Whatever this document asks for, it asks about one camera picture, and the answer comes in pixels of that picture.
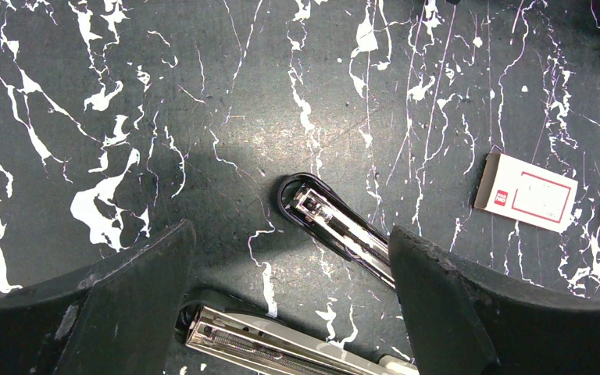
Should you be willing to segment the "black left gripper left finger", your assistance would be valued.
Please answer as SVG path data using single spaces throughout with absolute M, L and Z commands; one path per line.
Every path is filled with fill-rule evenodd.
M 196 233 L 189 220 L 0 298 L 0 374 L 160 374 Z

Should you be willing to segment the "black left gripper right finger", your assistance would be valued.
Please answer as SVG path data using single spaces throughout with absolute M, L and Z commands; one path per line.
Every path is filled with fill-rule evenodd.
M 600 301 L 506 276 L 395 227 L 391 271 L 421 374 L 600 374 Z

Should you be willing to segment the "red white staple box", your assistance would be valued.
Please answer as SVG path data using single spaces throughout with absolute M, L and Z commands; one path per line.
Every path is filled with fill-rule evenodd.
M 578 182 L 500 152 L 487 155 L 473 207 L 562 233 L 572 222 Z

